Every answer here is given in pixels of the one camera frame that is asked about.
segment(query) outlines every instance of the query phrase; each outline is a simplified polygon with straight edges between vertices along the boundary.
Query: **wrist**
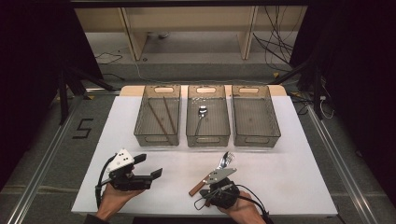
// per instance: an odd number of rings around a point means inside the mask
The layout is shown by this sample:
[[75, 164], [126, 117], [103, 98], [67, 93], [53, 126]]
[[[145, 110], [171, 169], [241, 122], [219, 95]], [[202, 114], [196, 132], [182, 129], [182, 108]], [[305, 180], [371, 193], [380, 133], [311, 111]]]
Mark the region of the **wrist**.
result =
[[246, 216], [239, 224], [265, 224], [264, 219], [260, 215], [257, 216]]
[[96, 217], [99, 217], [100, 219], [102, 219], [103, 221], [109, 221], [111, 219], [111, 217], [113, 217], [113, 213], [109, 210], [104, 211], [103, 209], [99, 209], [96, 212]]

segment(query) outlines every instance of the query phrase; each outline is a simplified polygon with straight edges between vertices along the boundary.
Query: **utensil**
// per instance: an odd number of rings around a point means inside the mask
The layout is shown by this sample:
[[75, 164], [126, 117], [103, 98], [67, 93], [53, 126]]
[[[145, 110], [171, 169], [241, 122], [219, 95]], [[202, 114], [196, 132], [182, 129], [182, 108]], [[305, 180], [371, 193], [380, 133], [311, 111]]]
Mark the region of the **utensil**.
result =
[[206, 116], [206, 114], [207, 114], [206, 105], [200, 105], [198, 108], [199, 121], [198, 121], [197, 129], [195, 130], [195, 135], [198, 135], [199, 129], [201, 127], [201, 121]]
[[168, 114], [169, 121], [171, 122], [172, 130], [174, 131], [174, 134], [176, 134], [177, 130], [176, 130], [175, 124], [174, 124], [174, 122], [172, 120], [171, 112], [169, 112], [168, 103], [166, 103], [165, 97], [163, 97], [163, 102], [165, 103], [166, 113]]
[[[228, 164], [230, 164], [230, 162], [233, 160], [233, 157], [233, 153], [229, 151], [226, 152], [221, 158], [219, 166], [216, 169], [224, 169], [225, 167], [227, 167]], [[192, 190], [190, 190], [189, 194], [191, 197], [194, 196], [194, 194], [196, 194], [198, 190], [200, 190], [205, 185], [208, 178], [209, 175], [207, 175], [203, 180], [201, 180], [201, 182], [199, 182], [194, 188], [192, 188]]]
[[150, 108], [152, 114], [154, 115], [154, 118], [157, 120], [157, 123], [160, 125], [161, 130], [163, 130], [163, 133], [165, 134], [166, 138], [168, 138], [168, 132], [165, 130], [165, 127], [163, 127], [163, 123], [161, 122], [160, 118], [158, 118], [158, 115], [155, 113], [154, 108], [152, 107], [149, 100], [150, 99], [148, 99], [148, 107]]

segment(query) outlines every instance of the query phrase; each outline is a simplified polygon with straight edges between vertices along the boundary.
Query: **wire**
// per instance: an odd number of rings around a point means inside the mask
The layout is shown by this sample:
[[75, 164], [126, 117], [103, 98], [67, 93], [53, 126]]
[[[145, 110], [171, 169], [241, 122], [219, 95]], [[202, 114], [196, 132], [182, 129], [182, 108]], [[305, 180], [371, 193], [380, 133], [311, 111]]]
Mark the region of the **wire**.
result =
[[110, 159], [108, 159], [108, 161], [105, 163], [105, 166], [102, 168], [102, 171], [99, 175], [98, 185], [95, 186], [96, 205], [98, 206], [98, 208], [100, 206], [100, 203], [102, 202], [101, 191], [102, 191], [102, 186], [103, 186], [103, 184], [102, 184], [103, 174], [105, 173], [105, 169], [107, 168], [108, 164], [111, 163], [116, 156], [117, 156], [117, 153], [114, 156], [112, 156]]
[[308, 108], [306, 108], [308, 104], [304, 104], [304, 106], [297, 112], [297, 115], [306, 115], [308, 113]]
[[287, 95], [290, 96], [290, 97], [294, 97], [294, 98], [297, 98], [297, 99], [301, 99], [301, 101], [304, 101], [304, 102], [309, 102], [309, 103], [313, 103], [313, 102], [314, 102], [313, 100], [306, 99], [306, 98], [304, 98], [304, 97], [301, 97], [301, 96], [296, 95], [296, 94], [291, 93], [291, 92], [287, 92]]
[[261, 204], [259, 204], [258, 202], [254, 201], [252, 199], [249, 199], [247, 197], [244, 197], [244, 196], [232, 194], [232, 193], [227, 192], [227, 191], [223, 191], [222, 193], [228, 194], [228, 195], [234, 196], [236, 198], [240, 198], [240, 199], [243, 199], [243, 200], [246, 200], [248, 202], [256, 204], [260, 208], [260, 210], [262, 210], [262, 219], [264, 219], [265, 223], [266, 224], [274, 224], [273, 220], [268, 217], [269, 213], [267, 211], [265, 211], [264, 207]]
[[[280, 35], [280, 28], [281, 28], [281, 24], [282, 24], [283, 19], [284, 19], [284, 16], [285, 16], [285, 12], [286, 12], [286, 10], [288, 9], [288, 7], [285, 7], [285, 8], [284, 8], [284, 10], [283, 10], [283, 12], [282, 12], [282, 15], [281, 15], [281, 17], [280, 17], [280, 22], [279, 22], [279, 12], [280, 12], [279, 6], [276, 6], [276, 7], [275, 7], [275, 10], [276, 10], [276, 13], [275, 13], [275, 22], [273, 22], [273, 19], [272, 19], [271, 16], [269, 15], [268, 10], [267, 10], [267, 7], [264, 7], [264, 9], [265, 9], [265, 12], [267, 13], [267, 17], [268, 17], [269, 21], [271, 22], [271, 26], [273, 27], [273, 30], [271, 31], [271, 36], [270, 36], [269, 40], [263, 40], [263, 39], [261, 39], [261, 38], [258, 38], [258, 37], [254, 34], [255, 37], [256, 37], [256, 40], [259, 42], [259, 44], [262, 46], [262, 48], [265, 49], [265, 54], [266, 54], [267, 51], [269, 51], [269, 52], [272, 54], [272, 56], [271, 56], [271, 61], [273, 60], [273, 57], [275, 56], [275, 57], [277, 57], [278, 59], [280, 59], [282, 62], [287, 63], [287, 59], [286, 59], [285, 53], [283, 52], [283, 49], [288, 53], [288, 55], [289, 55], [289, 57], [290, 57], [290, 56], [291, 56], [290, 50], [292, 50], [292, 46], [286, 44], [286, 43], [284, 42], [284, 40], [288, 39], [288, 38], [291, 36], [291, 34], [293, 33], [294, 29], [297, 27], [297, 25], [298, 25], [298, 23], [300, 22], [300, 19], [301, 19], [301, 17], [302, 17], [304, 7], [301, 7], [298, 20], [297, 20], [297, 22], [294, 24], [294, 26], [292, 27], [290, 33], [289, 33], [285, 38], [283, 38], [283, 39], [282, 39], [282, 37], [281, 37], [281, 35]], [[274, 38], [277, 40], [278, 44], [277, 44], [277, 43], [271, 42], [272, 37], [274, 37]], [[282, 54], [283, 59], [281, 59], [281, 57], [280, 57], [279, 55], [275, 54], [273, 51], [269, 50], [268, 47], [269, 47], [270, 44], [273, 44], [273, 45], [276, 46], [276, 49], [275, 49], [275, 50], [277, 50], [277, 49], [280, 50], [280, 53]]]
[[288, 83], [282, 83], [282, 86], [288, 86], [288, 85], [291, 85], [291, 84], [297, 83], [297, 82], [298, 82], [298, 80], [297, 81], [288, 82]]
[[[271, 44], [274, 44], [274, 45], [278, 45], [278, 44], [273, 43], [273, 42], [271, 42], [271, 41], [266, 41], [266, 40], [265, 40], [265, 42], [267, 42], [267, 45], [264, 46], [264, 44], [261, 42], [261, 41], [264, 41], [264, 40], [258, 38], [258, 37], [256, 36], [256, 34], [254, 34], [254, 33], [253, 33], [253, 35], [254, 35], [254, 37], [256, 38], [256, 40], [257, 40], [257, 42], [259, 43], [259, 45], [262, 46], [262, 48], [265, 50], [265, 56], [264, 56], [264, 61], [265, 61], [265, 63], [266, 63], [270, 68], [273, 68], [273, 69], [276, 69], [276, 70], [279, 70], [279, 71], [283, 71], [283, 72], [289, 72], [289, 70], [283, 70], [283, 69], [280, 69], [280, 68], [276, 67], [275, 65], [274, 65], [274, 67], [273, 67], [272, 65], [270, 65], [270, 64], [272, 63], [273, 56], [276, 56], [280, 61], [282, 61], [283, 63], [286, 63], [286, 64], [289, 65], [289, 66], [291, 66], [285, 59], [282, 59], [282, 58], [281, 58], [280, 56], [278, 56], [275, 52], [271, 51], [271, 50], [268, 48], [268, 46], [269, 46], [270, 43], [271, 43]], [[271, 55], [272, 55], [272, 57], [271, 57], [271, 63], [268, 63], [268, 62], [267, 62], [267, 57], [266, 57], [267, 51], [269, 51], [269, 52], [271, 53]]]
[[117, 78], [121, 79], [122, 81], [125, 81], [125, 78], [119, 77], [119, 76], [117, 76], [117, 75], [115, 75], [115, 74], [112, 74], [112, 73], [104, 73], [104, 74], [102, 74], [102, 75], [104, 75], [104, 76], [113, 76], [113, 77], [117, 77]]
[[320, 101], [320, 110], [321, 110], [323, 116], [324, 116], [326, 119], [332, 119], [332, 117], [334, 116], [334, 110], [332, 111], [331, 115], [330, 115], [329, 117], [327, 117], [326, 113], [323, 111], [323, 108], [322, 108], [323, 101], [324, 101], [324, 100], [321, 100], [321, 101]]
[[341, 217], [340, 214], [337, 214], [337, 217], [340, 219], [340, 221], [341, 221], [343, 224], [347, 224], [347, 223], [344, 221], [344, 219]]
[[248, 189], [247, 187], [243, 186], [243, 185], [236, 185], [237, 187], [242, 187], [244, 189], [247, 189], [247, 191], [249, 191], [251, 194], [253, 194], [253, 196], [257, 199], [257, 201], [260, 202], [260, 204], [262, 205], [262, 208], [265, 210], [264, 204], [262, 203], [262, 201], [259, 199], [259, 197], [257, 197], [257, 195], [255, 193], [253, 193], [253, 191], [251, 191], [250, 189]]
[[197, 207], [196, 204], [197, 204], [199, 201], [201, 201], [202, 199], [208, 199], [208, 200], [212, 199], [218, 192], [219, 192], [219, 189], [216, 189], [215, 191], [209, 192], [208, 194], [206, 194], [205, 197], [202, 197], [202, 198], [198, 199], [197, 201], [195, 201], [195, 203], [194, 203], [195, 209], [196, 209], [196, 210], [201, 210], [201, 209], [205, 206], [205, 204], [202, 205], [201, 207]]
[[117, 58], [117, 59], [115, 59], [115, 60], [112, 60], [112, 61], [110, 61], [110, 62], [108, 62], [108, 63], [99, 63], [99, 64], [110, 64], [110, 63], [114, 63], [114, 62], [116, 62], [116, 61], [118, 61], [119, 59], [122, 58], [122, 55], [120, 55], [120, 54], [112, 54], [112, 53], [103, 52], [103, 53], [99, 54], [98, 56], [96, 56], [95, 59], [103, 59], [103, 58], [101, 58], [101, 56], [104, 55], [104, 54], [108, 54], [108, 55], [115, 56], [115, 57], [119, 57], [119, 58]]

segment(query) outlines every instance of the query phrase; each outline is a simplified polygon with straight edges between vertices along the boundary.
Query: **floor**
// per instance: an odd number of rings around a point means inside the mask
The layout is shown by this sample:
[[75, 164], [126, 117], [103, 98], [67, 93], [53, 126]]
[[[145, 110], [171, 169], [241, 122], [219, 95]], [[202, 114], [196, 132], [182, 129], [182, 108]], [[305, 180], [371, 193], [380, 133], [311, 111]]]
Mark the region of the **floor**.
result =
[[[296, 33], [287, 33], [292, 45]], [[257, 33], [269, 38], [266, 32]], [[236, 33], [171, 33], [164, 39], [152, 33], [142, 59], [134, 62], [123, 34], [87, 34], [105, 82], [114, 87], [149, 83], [261, 83], [290, 69], [253, 40], [248, 60], [241, 59]], [[272, 50], [281, 55], [279, 48]], [[287, 92], [298, 92], [298, 76], [283, 83]], [[60, 102], [53, 100], [32, 149], [27, 151], [0, 193], [0, 223], [82, 223], [84, 216], [70, 212], [79, 186], [118, 92], [99, 91], [90, 82], [89, 98], [69, 92], [70, 120], [60, 126]], [[396, 223], [396, 209], [376, 182], [364, 159], [349, 138], [336, 111], [323, 104], [328, 118], [317, 120], [312, 105], [291, 97], [311, 146], [318, 168], [340, 217], [273, 217], [275, 223]], [[82, 123], [91, 131], [78, 127]], [[133, 218], [117, 216], [112, 223], [219, 223], [218, 219]]]

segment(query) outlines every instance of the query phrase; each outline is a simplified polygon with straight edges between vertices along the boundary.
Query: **hand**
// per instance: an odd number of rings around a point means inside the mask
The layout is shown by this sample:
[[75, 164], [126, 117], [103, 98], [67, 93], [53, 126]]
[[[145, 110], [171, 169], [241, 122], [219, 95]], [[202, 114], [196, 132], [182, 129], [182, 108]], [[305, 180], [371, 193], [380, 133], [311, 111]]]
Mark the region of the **hand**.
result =
[[109, 221], [129, 200], [141, 194], [143, 191], [143, 189], [121, 191], [114, 189], [111, 184], [107, 183], [96, 216], [103, 221]]
[[[240, 196], [251, 199], [250, 194], [240, 191]], [[254, 203], [238, 198], [236, 203], [228, 208], [218, 207], [220, 212], [227, 214], [238, 224], [265, 224]]]

